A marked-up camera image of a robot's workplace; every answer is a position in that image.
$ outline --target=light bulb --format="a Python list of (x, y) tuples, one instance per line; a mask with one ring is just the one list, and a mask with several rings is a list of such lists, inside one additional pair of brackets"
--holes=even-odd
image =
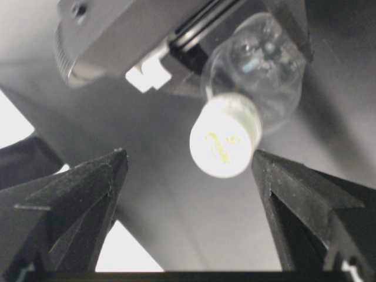
[(297, 107), (305, 62), (269, 13), (251, 16), (218, 46), (203, 70), (208, 102), (190, 136), (198, 167), (223, 178), (246, 169), (261, 133), (276, 130)]

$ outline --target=screw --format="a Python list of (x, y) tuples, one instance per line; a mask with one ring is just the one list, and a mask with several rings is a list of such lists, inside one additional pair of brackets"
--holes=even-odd
[(86, 13), (88, 7), (83, 3), (75, 3), (72, 6), (72, 16), (76, 19), (81, 18)]

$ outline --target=black plastic part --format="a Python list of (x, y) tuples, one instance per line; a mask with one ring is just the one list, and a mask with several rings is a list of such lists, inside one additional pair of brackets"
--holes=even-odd
[(0, 191), (0, 281), (30, 265), (37, 273), (93, 271), (126, 172), (126, 152), (116, 150)]
[(26, 282), (211, 282), (211, 281), (234, 281), (234, 282), (346, 282), (347, 276), (340, 272), (166, 272), (166, 273), (82, 273), (62, 274), (50, 273), (45, 276), (29, 276)]
[(62, 161), (38, 136), (0, 150), (0, 190), (57, 172)]
[(376, 191), (260, 150), (252, 168), (284, 270), (340, 270), (346, 260), (374, 281)]

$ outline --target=gray background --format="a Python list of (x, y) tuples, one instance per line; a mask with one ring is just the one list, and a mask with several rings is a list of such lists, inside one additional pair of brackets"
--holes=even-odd
[[(164, 269), (278, 269), (251, 170), (218, 180), (191, 160), (189, 130), (203, 102), (142, 95), (121, 78), (69, 89), (53, 57), (56, 4), (0, 1), (5, 94), (70, 165), (127, 149), (117, 215)], [(261, 148), (376, 187), (376, 3), (308, 1), (307, 12), (315, 59), (300, 107)]]

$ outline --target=clear glass bulb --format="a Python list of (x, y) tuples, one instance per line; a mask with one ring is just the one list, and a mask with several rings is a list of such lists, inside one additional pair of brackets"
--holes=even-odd
[(202, 92), (208, 99), (229, 92), (249, 97), (265, 133), (299, 104), (305, 62), (272, 15), (255, 14), (213, 52), (202, 74)]
[(241, 173), (261, 133), (276, 129), (297, 107), (305, 62), (271, 14), (243, 22), (203, 70), (201, 91), (208, 102), (190, 137), (196, 164), (216, 177)]

